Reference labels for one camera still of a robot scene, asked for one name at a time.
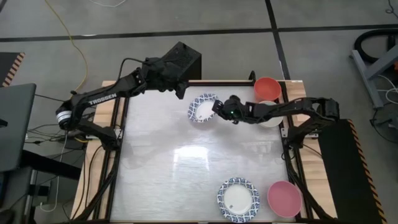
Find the blue and white plate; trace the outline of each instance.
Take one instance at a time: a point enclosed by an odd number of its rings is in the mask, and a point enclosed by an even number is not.
[[[203,123],[214,117],[215,113],[211,110],[218,96],[213,93],[204,93],[195,98],[189,104],[188,117],[191,121]]]
[[[227,180],[217,194],[221,214],[231,222],[244,223],[256,215],[260,195],[252,183],[241,177]]]

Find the white bowl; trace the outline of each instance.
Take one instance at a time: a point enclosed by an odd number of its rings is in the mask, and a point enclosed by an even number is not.
[[[272,106],[272,105],[276,105],[275,102],[273,101],[262,101],[260,103],[264,103],[266,105]],[[276,127],[278,126],[282,121],[284,120],[284,117],[276,117],[276,118],[271,118],[270,120],[260,123],[261,126],[265,127],[265,128],[272,128],[272,127]]]

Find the white cable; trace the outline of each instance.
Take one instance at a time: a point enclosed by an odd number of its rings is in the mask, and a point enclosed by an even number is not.
[[[68,137],[68,131],[65,131],[65,142],[63,143],[63,147],[61,150],[61,157],[60,157],[60,162],[62,162],[62,156],[63,156],[63,150],[65,150],[65,146],[67,145],[67,138]],[[60,176],[57,177],[57,193],[55,194],[55,206],[50,209],[50,210],[46,210],[42,208],[43,202],[40,203],[40,209],[43,212],[52,212],[57,208],[57,204],[58,204],[58,190],[59,190],[59,186],[60,186]]]
[[[388,78],[385,77],[384,75],[379,75],[379,76],[382,77],[382,78],[384,78],[384,79],[386,79],[386,80],[391,84],[391,86],[392,86],[392,88],[391,88],[390,90],[387,90],[387,91],[386,91],[386,99],[388,100],[388,102],[398,105],[398,102],[395,102],[395,101],[391,100],[391,99],[388,97],[388,93],[389,93],[390,91],[395,90],[395,92],[398,93],[398,89],[396,88],[396,86],[393,84],[393,82],[392,82],[390,79],[388,79]]]
[[[99,6],[102,6],[102,7],[118,7],[118,6],[120,6],[121,4],[123,4],[126,0],[123,0],[121,3],[116,4],[116,5],[114,5],[114,6],[104,5],[104,4],[101,4],[101,3],[99,3],[99,2],[94,2],[93,0],[89,0],[89,1],[91,1],[92,3],[97,4],[97,5],[99,5]]]

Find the pink bowl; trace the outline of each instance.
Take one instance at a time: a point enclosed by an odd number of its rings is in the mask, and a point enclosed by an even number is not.
[[[290,182],[278,181],[268,190],[268,204],[278,216],[291,218],[301,210],[301,193]]]

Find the metal stand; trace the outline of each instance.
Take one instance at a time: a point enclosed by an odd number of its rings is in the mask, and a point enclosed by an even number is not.
[[[25,166],[29,166],[38,171],[68,177],[73,180],[79,180],[81,172],[81,169],[75,166],[63,162],[57,162],[53,159],[23,150],[21,167]]]
[[[369,67],[365,65],[357,50],[352,51],[352,56],[359,72],[361,73],[366,89],[368,89],[368,93],[373,101],[374,107],[382,108],[384,103],[377,91],[374,79],[398,60],[398,45],[391,48],[391,50]]]

